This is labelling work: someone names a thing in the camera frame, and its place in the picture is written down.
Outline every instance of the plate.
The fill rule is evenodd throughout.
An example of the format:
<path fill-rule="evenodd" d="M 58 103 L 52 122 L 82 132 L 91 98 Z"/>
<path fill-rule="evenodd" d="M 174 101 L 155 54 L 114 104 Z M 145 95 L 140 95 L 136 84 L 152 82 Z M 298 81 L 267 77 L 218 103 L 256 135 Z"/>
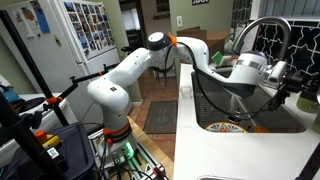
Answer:
<path fill-rule="evenodd" d="M 227 123 L 227 122 L 216 122 L 210 124 L 206 127 L 207 131 L 210 132 L 220 132 L 220 133 L 247 133 L 248 131 L 243 129 L 242 127 Z"/>

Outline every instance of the floor mat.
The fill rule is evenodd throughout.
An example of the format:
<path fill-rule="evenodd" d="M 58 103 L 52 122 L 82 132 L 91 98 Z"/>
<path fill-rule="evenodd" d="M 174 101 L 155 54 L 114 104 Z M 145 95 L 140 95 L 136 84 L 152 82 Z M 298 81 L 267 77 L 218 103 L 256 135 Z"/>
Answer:
<path fill-rule="evenodd" d="M 144 132 L 147 134 L 175 134 L 178 101 L 152 102 Z"/>

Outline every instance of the floor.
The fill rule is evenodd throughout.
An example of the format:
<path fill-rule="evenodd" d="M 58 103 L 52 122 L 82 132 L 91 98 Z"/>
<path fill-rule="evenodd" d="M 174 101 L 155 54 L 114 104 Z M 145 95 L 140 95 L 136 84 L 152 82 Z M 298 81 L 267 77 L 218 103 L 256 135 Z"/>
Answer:
<path fill-rule="evenodd" d="M 165 85 L 164 78 L 156 79 L 151 69 L 147 69 L 140 76 L 138 83 L 143 102 L 141 106 L 133 106 L 129 116 L 143 129 L 151 102 L 178 100 L 178 91 L 175 77 L 168 77 Z M 175 134 L 148 134 L 148 136 L 174 161 Z"/>

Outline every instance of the kitchen sink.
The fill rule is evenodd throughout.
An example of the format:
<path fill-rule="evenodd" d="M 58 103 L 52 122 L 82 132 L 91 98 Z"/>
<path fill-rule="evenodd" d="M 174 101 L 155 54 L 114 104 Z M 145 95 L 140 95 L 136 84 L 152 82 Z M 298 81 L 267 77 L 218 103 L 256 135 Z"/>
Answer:
<path fill-rule="evenodd" d="M 228 77 L 230 72 L 219 74 Z M 252 96 L 239 98 L 199 74 L 199 81 L 204 92 L 215 105 L 233 114 L 241 113 L 234 119 L 235 116 L 228 116 L 214 109 L 200 92 L 195 72 L 191 73 L 191 77 L 197 123 L 203 129 L 216 122 L 232 122 L 232 124 L 238 125 L 248 132 L 257 132 L 255 129 L 258 127 L 263 127 L 271 133 L 300 133 L 306 130 L 300 123 L 299 118 L 283 105 L 275 112 L 267 111 L 267 106 L 265 106 L 263 111 L 252 118 L 253 114 L 272 98 L 272 95 L 260 85 L 257 86 Z"/>

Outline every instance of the electrical outlet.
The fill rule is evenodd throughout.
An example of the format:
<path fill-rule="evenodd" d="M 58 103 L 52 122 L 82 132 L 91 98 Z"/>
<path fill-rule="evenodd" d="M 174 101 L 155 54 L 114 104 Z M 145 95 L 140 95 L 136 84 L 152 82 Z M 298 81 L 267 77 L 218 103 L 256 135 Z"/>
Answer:
<path fill-rule="evenodd" d="M 182 16 L 177 16 L 177 27 L 182 26 Z"/>

